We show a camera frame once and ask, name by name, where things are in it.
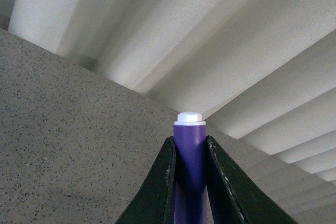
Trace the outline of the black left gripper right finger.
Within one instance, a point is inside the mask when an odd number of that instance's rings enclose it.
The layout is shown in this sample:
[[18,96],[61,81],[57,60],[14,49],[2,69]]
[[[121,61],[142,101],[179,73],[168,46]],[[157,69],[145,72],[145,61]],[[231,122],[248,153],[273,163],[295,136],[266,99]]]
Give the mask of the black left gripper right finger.
[[211,136],[206,138],[205,181],[214,223],[296,223]]

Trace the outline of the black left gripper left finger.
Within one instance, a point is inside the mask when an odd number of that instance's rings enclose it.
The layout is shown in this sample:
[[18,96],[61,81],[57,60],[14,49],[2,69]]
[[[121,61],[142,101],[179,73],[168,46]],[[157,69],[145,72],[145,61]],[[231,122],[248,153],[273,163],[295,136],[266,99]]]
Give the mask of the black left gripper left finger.
[[175,166],[175,144],[173,137],[168,137],[140,190],[116,223],[170,223]]

